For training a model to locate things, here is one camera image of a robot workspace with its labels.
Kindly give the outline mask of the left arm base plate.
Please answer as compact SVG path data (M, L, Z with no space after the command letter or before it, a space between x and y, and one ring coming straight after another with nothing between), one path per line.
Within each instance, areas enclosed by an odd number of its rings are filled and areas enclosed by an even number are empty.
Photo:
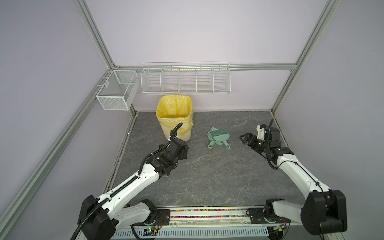
M155 212L151 212L149 217L138 226L168 226L171 220L170 209L157 209Z

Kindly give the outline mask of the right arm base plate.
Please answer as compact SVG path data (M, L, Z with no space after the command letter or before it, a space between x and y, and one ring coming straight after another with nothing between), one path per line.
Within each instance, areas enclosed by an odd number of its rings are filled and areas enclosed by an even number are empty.
M246 215L250 218L251 224L289 224L291 220L275 215L267 215L264 208L248 208Z

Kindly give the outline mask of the green hand brush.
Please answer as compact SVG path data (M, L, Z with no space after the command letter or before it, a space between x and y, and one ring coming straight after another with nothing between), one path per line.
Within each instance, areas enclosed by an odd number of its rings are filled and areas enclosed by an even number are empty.
M221 133L218 134L216 140L219 140L224 143L227 149L230 149L230 145L228 143L228 139L230 138L230 134L226 130L221 130Z

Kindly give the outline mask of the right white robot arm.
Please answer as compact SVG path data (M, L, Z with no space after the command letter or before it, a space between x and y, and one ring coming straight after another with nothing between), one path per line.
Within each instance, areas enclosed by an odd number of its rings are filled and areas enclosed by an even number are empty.
M294 152L282 146L281 134L268 125L257 126L257 133L245 133L241 142L267 160L273 170L282 170L298 187L305 203L293 204L284 199L266 200L263 214L266 220L288 219L301 224L313 235L342 233L348 229L346 196L322 183L307 170Z

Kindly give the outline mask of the green plastic dustpan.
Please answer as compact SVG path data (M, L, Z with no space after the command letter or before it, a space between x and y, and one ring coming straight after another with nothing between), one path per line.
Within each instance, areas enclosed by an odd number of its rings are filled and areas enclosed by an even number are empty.
M209 132L207 133L207 136L208 136L208 139L210 141L210 143L208 144L208 148L209 149L212 149L214 145L223 145L224 143L219 141L219 140L216 140L216 137L218 136L218 134L221 133L221 130L215 128L215 127L212 127Z

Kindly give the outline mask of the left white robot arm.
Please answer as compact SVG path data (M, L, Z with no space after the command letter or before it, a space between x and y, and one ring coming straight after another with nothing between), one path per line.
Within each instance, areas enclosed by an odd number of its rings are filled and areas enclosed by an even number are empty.
M164 175L170 175L179 160L188 157L187 143L178 137L179 123L170 131L170 139L159 149L146 155L139 170L112 190L83 200L73 240L83 233L88 240L109 240L115 232L137 223L155 221L157 207L149 200L128 207L127 204L142 190Z

